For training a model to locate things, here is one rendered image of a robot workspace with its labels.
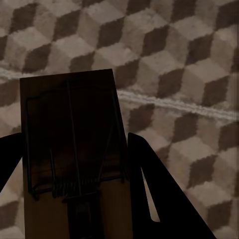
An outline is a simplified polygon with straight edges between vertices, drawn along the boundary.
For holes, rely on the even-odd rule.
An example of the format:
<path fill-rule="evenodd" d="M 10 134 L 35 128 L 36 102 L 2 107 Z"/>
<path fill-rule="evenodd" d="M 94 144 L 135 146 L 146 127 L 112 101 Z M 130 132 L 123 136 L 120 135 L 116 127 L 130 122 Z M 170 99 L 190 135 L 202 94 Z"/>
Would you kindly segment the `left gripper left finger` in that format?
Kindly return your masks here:
<path fill-rule="evenodd" d="M 0 192 L 22 158 L 22 133 L 0 138 Z"/>

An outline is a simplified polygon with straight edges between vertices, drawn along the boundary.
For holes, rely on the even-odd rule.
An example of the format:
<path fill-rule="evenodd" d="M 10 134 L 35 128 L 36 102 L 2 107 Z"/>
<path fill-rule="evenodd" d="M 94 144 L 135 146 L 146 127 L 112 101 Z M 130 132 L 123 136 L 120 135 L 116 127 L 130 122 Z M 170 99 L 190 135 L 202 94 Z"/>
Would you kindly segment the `mousetrap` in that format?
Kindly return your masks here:
<path fill-rule="evenodd" d="M 25 239 L 133 239 L 112 69 L 20 78 Z"/>

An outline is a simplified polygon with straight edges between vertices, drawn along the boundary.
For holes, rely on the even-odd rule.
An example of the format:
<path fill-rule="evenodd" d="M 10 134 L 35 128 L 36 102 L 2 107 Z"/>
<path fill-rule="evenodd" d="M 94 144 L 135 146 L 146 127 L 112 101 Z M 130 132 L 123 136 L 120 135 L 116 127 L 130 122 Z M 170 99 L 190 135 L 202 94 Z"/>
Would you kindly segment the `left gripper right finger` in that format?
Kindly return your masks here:
<path fill-rule="evenodd" d="M 133 239 L 216 239 L 147 141 L 128 133 Z M 144 182 L 160 222 L 151 220 Z"/>

